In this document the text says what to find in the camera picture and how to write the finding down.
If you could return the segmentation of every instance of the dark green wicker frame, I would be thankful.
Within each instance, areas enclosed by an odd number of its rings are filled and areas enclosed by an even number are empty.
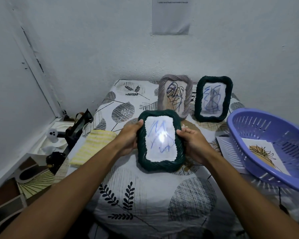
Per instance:
[[[201,100],[203,99],[203,88],[206,83],[224,83],[226,84],[226,89],[225,89],[225,99],[223,102],[223,112],[219,117],[211,116],[211,117],[204,117],[200,114],[201,112]],[[232,81],[229,77],[227,76],[221,76],[221,77],[215,77],[215,76],[204,76],[202,77],[196,88],[196,100],[195,100],[195,112],[194,116],[199,122],[221,122],[223,121],[228,113],[229,109],[229,104],[230,104],[230,99],[231,99],[231,91],[232,91]]]
[[[161,162],[151,162],[146,159],[147,148],[145,144],[146,129],[145,121],[147,117],[158,117],[158,116],[169,116],[173,118],[173,125],[175,128],[175,145],[177,149],[177,157],[175,161],[161,161]],[[147,171],[165,170],[167,172],[174,172],[179,169],[179,167],[185,161],[185,148],[183,140],[176,134],[176,129],[182,129],[180,124],[180,118],[177,113],[173,110],[164,111],[144,111],[140,114],[139,118],[144,120],[144,125],[137,132],[137,148],[138,148],[138,162]]]

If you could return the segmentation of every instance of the yellow striped cloth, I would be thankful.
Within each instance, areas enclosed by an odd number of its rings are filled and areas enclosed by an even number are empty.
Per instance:
[[[104,148],[116,137],[115,132],[104,130],[92,130],[79,151],[70,161],[70,165],[79,167],[88,161],[93,155]]]

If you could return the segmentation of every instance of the picture frame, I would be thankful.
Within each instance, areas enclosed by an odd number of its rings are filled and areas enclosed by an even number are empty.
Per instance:
[[[221,122],[228,113],[233,83],[227,76],[202,77],[196,88],[194,116],[199,122]]]
[[[177,149],[177,156],[174,161],[163,160],[160,162],[150,161],[147,159],[146,147],[146,120],[148,117],[168,116],[173,118],[173,126],[175,128],[175,146]],[[144,111],[140,114],[138,120],[143,119],[144,125],[137,132],[137,149],[138,162],[147,171],[164,170],[166,172],[177,171],[185,161],[185,147],[183,139],[176,133],[177,129],[181,130],[181,123],[178,114],[173,110],[164,111]]]
[[[188,116],[193,82],[186,75],[165,75],[158,85],[158,110],[174,110],[181,120]]]

